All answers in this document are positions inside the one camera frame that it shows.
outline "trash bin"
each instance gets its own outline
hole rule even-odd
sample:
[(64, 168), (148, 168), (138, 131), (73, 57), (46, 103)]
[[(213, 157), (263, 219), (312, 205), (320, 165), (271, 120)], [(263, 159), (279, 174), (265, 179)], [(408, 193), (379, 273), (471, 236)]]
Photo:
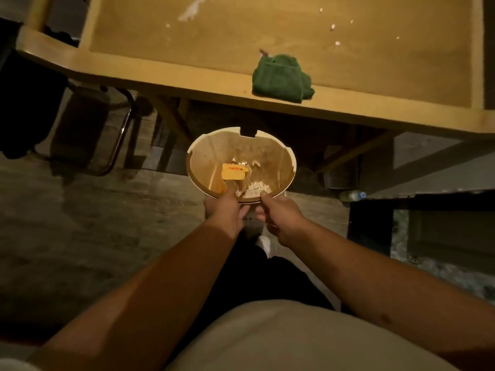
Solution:
[(292, 149), (274, 136), (258, 130), (254, 138), (245, 137), (236, 127), (201, 135), (189, 147), (186, 166), (206, 195), (218, 198), (232, 187), (239, 203), (252, 204), (260, 202), (263, 189), (274, 197), (283, 193), (294, 179), (296, 161)]

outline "forearm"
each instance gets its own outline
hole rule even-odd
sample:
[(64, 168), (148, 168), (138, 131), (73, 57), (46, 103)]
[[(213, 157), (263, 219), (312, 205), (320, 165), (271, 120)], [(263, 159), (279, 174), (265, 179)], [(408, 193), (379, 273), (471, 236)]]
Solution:
[(495, 308), (307, 222), (294, 253), (359, 317), (436, 353), (495, 347)]
[(161, 369), (235, 242), (210, 218), (109, 293), (30, 359), (45, 370)]

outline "wooden table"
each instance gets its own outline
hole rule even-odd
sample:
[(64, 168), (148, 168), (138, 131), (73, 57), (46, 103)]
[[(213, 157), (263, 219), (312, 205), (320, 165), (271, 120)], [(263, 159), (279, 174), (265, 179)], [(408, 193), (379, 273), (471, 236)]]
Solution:
[[(79, 48), (40, 32), (52, 1), (32, 1), (17, 49), (71, 78), (139, 90), (159, 112), (166, 95), (389, 129), (380, 142), (495, 133), (482, 0), (91, 0)], [(252, 95), (259, 49), (297, 57), (313, 99)]]

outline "table top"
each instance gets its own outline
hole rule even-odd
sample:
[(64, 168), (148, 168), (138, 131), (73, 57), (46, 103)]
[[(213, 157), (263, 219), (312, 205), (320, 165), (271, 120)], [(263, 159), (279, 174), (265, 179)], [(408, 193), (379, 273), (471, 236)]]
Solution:
[(319, 86), (470, 106), (472, 0), (100, 2), (93, 52), (252, 74), (264, 49)]

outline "person's left hand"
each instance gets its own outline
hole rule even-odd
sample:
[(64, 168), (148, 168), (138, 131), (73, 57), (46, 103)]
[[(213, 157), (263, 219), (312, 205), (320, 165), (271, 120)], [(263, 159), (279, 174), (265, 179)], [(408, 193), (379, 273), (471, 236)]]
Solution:
[(204, 200), (207, 222), (221, 228), (232, 238), (236, 238), (244, 228), (243, 218), (249, 208), (249, 205), (241, 208), (234, 190), (228, 190), (219, 199), (208, 197)]

